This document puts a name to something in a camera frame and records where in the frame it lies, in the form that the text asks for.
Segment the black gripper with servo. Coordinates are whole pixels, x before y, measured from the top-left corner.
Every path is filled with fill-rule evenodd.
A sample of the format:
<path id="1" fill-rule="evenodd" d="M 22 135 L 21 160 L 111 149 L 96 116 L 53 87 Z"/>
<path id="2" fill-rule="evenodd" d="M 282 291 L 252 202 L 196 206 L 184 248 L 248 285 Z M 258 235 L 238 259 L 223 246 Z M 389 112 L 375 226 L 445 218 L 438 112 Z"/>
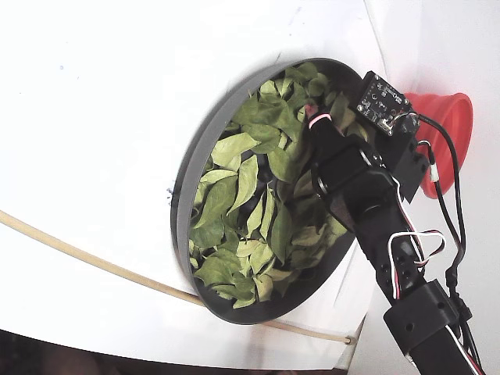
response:
<path id="1" fill-rule="evenodd" d="M 343 137 L 325 107 L 305 106 L 315 152 L 312 185 L 327 211 L 352 233 L 369 225 L 390 234 L 405 229 L 397 184 L 374 148 L 357 136 Z"/>

